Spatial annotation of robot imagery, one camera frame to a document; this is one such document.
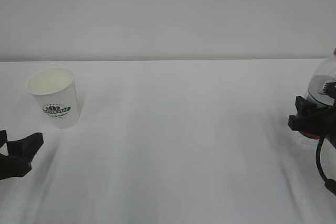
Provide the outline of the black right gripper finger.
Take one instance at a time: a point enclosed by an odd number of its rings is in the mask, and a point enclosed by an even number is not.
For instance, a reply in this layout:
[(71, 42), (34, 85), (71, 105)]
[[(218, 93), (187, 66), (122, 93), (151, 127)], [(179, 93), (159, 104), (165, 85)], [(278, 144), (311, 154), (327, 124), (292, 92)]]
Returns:
[(335, 93), (335, 85), (336, 85), (335, 80), (327, 80), (323, 84), (322, 93)]
[(302, 96), (296, 96), (296, 115), (288, 117), (288, 126), (292, 131), (298, 131), (306, 137), (320, 137), (325, 128), (324, 116), (328, 106), (318, 106)]

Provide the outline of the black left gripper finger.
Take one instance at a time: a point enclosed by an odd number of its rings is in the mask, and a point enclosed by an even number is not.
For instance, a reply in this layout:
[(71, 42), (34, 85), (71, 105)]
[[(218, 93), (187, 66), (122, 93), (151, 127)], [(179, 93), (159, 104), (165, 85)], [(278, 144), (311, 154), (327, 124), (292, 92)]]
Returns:
[(32, 166), (32, 160), (43, 145), (43, 134), (34, 133), (20, 140), (6, 142), (8, 156), (6, 160), (19, 167)]
[(6, 130), (0, 130), (0, 147), (7, 142)]

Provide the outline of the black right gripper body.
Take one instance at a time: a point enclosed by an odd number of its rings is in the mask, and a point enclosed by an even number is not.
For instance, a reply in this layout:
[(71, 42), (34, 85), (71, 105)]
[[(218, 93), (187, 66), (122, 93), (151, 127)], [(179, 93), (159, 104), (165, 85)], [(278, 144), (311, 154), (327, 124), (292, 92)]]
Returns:
[(322, 139), (328, 140), (335, 148), (335, 106), (331, 107), (324, 118), (324, 129), (322, 132)]

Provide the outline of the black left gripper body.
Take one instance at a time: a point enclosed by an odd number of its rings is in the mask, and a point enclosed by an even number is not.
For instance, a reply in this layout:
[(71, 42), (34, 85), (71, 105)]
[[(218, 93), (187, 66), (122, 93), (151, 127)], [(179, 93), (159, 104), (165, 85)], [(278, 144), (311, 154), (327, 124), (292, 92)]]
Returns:
[(24, 177), (32, 169), (32, 158), (29, 156), (5, 156), (1, 154), (1, 180)]

